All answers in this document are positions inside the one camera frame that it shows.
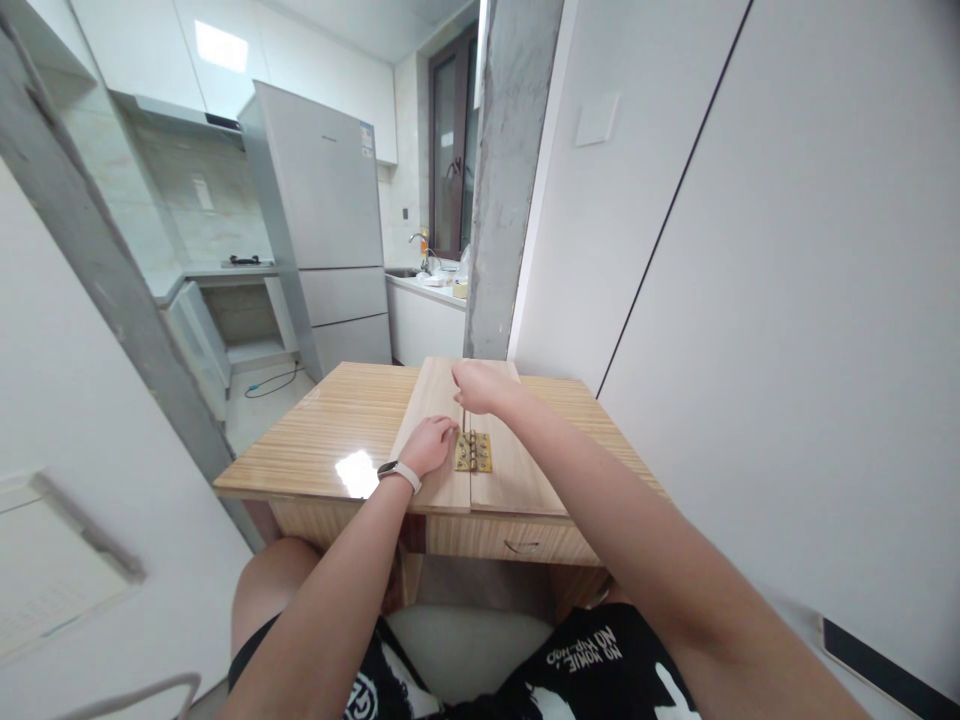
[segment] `brass hinge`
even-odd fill
[[[493,455],[490,448],[489,433],[478,433],[471,430],[468,433],[457,434],[457,466],[454,468],[464,472],[493,472]]]

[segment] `sink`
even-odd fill
[[[420,271],[411,268],[386,268],[384,272],[387,275],[393,275],[393,277],[416,277]]]

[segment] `faucet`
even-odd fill
[[[430,247],[430,241],[427,240],[427,236],[424,235],[423,233],[414,233],[413,235],[410,236],[410,238],[407,240],[407,242],[408,242],[408,243],[412,243],[412,242],[413,242],[413,239],[414,239],[415,237],[423,238],[424,242],[427,243],[427,256],[423,259],[423,262],[420,263],[420,269],[421,269],[421,270],[423,270],[423,271],[424,271],[425,273],[427,273],[427,274],[430,273],[430,253],[433,253],[433,256],[437,259],[437,262],[440,264],[440,269],[441,269],[441,270],[447,270],[447,269],[449,269],[449,268],[445,268],[445,267],[443,266],[443,260],[441,260],[441,259],[440,259],[440,256],[437,255],[436,252],[434,252],[434,250],[433,250],[432,247]]]

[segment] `range hood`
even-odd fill
[[[129,115],[139,117],[155,127],[182,130],[185,126],[192,125],[197,129],[202,127],[240,136],[240,123],[230,118],[174,105],[144,95],[127,95],[116,91],[111,91],[110,94]]]

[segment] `white watch strap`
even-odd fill
[[[408,468],[406,465],[404,465],[402,462],[398,460],[397,464],[393,468],[393,472],[400,473],[407,480],[410,481],[410,484],[413,485],[414,495],[420,492],[420,478],[417,477],[417,474],[413,470],[411,470],[410,468]]]

